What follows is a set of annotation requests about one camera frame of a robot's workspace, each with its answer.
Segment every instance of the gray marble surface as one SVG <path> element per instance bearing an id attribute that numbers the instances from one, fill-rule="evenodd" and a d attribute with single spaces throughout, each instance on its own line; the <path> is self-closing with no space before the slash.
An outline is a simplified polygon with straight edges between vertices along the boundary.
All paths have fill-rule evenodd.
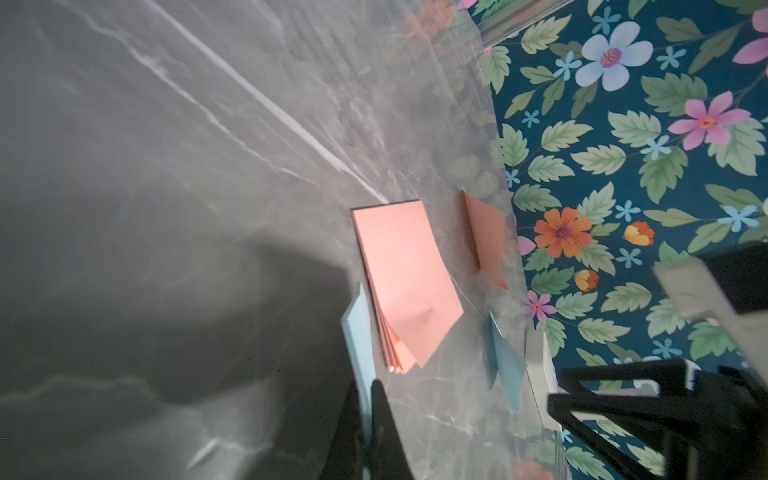
<path id="1" fill-rule="evenodd" d="M 423 369 L 376 357 L 410 465 L 509 477 L 537 414 L 492 388 L 487 314 L 519 348 L 530 319 L 459 196 L 511 213 L 465 12 L 428 41 L 406 0 L 0 8 L 10 478 L 315 478 L 365 281 L 349 209 L 412 198 L 465 315 Z"/>

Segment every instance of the blue flower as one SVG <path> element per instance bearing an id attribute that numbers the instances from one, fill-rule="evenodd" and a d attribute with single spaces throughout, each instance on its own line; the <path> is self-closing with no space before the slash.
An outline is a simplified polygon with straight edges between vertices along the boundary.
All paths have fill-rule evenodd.
<path id="1" fill-rule="evenodd" d="M 640 213 L 640 208 L 632 207 L 632 200 L 627 200 L 624 202 L 623 207 L 621 205 L 617 205 L 616 210 L 619 210 L 619 213 L 616 214 L 616 218 L 624 217 L 627 222 L 632 221 L 632 214 Z"/>
<path id="2" fill-rule="evenodd" d="M 728 216 L 718 218 L 717 222 L 723 224 L 730 223 L 730 231 L 734 233 L 741 231 L 742 223 L 746 224 L 748 227 L 757 227 L 757 220 L 753 218 L 747 218 L 749 215 L 757 212 L 756 206 L 747 205 L 744 207 L 741 213 L 730 205 L 723 207 L 723 210 L 725 210 L 725 213 L 728 214 Z"/>
<path id="3" fill-rule="evenodd" d="M 533 127 L 533 124 L 537 124 L 541 120 L 538 118 L 538 110 L 533 110 L 533 113 L 525 112 L 525 118 L 523 119 L 523 123 L 528 123 L 528 128 Z"/>
<path id="4" fill-rule="evenodd" d="M 574 52 L 570 51 L 568 52 L 568 55 L 565 55 L 564 61 L 558 58 L 554 61 L 554 64 L 560 67 L 554 71 L 554 76 L 559 77 L 562 75 L 563 80 L 568 81 L 571 80 L 571 69 L 573 68 L 576 70 L 581 67 L 581 60 L 574 60 Z"/>
<path id="5" fill-rule="evenodd" d="M 637 265 L 643 264 L 642 260 L 635 258 L 640 255 L 639 248 L 632 249 L 632 253 L 627 252 L 626 248 L 620 248 L 619 253 L 621 253 L 621 257 L 616 257 L 616 261 L 624 262 L 624 268 L 630 268 L 632 263 L 636 263 Z"/>
<path id="6" fill-rule="evenodd" d="M 603 10 L 603 16 L 595 15 L 592 17 L 593 22 L 597 22 L 597 25 L 592 28 L 592 34 L 596 34 L 600 31 L 600 29 L 603 29 L 603 35 L 608 35 L 611 33 L 611 24 L 616 23 L 621 19 L 621 15 L 618 13 L 616 15 L 611 16 L 611 7 L 605 7 L 605 10 Z"/>
<path id="7" fill-rule="evenodd" d="M 651 160 L 658 160 L 659 154 L 669 155 L 672 153 L 671 148 L 664 146 L 669 140 L 669 135 L 661 135 L 658 141 L 654 140 L 653 138 L 649 138 L 645 141 L 645 143 L 648 145 L 648 148 L 644 148 L 640 151 L 640 153 L 646 155 L 650 154 Z"/>
<path id="8" fill-rule="evenodd" d="M 664 340 L 664 344 L 658 340 L 654 340 L 654 345 L 659 347 L 651 351 L 654 355 L 661 355 L 665 359 L 672 358 L 672 355 L 682 355 L 683 350 L 672 348 L 672 339 Z"/>
<path id="9" fill-rule="evenodd" d="M 512 188 L 512 185 L 519 184 L 518 169 L 515 168 L 512 172 L 505 172 L 507 174 L 507 187 Z"/>
<path id="10" fill-rule="evenodd" d="M 675 51 L 672 47 L 667 47 L 667 54 L 666 55 L 659 55 L 656 57 L 658 61 L 661 62 L 661 65 L 659 65 L 659 68 L 662 70 L 666 70 L 668 66 L 672 65 L 672 68 L 680 67 L 680 62 L 677 61 L 678 58 L 685 55 L 687 50 L 683 48 L 682 50 Z"/>

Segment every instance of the wallpaper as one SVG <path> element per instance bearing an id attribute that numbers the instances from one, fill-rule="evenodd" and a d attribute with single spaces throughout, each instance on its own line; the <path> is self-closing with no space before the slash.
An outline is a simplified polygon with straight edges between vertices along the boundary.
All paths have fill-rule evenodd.
<path id="1" fill-rule="evenodd" d="M 556 368 L 749 368 L 717 319 L 680 318 L 651 268 L 768 236 L 767 59 L 768 0 L 577 0 L 484 53 L 528 307 Z M 662 472 L 659 453 L 593 426 Z M 617 478 L 564 441 L 574 476 Z"/>

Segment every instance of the sticky note pad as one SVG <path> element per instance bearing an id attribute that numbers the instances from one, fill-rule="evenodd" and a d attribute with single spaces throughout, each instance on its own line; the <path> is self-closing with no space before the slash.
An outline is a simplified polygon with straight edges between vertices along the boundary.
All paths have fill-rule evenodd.
<path id="1" fill-rule="evenodd" d="M 464 313 L 424 203 L 353 210 L 387 367 L 424 366 Z"/>

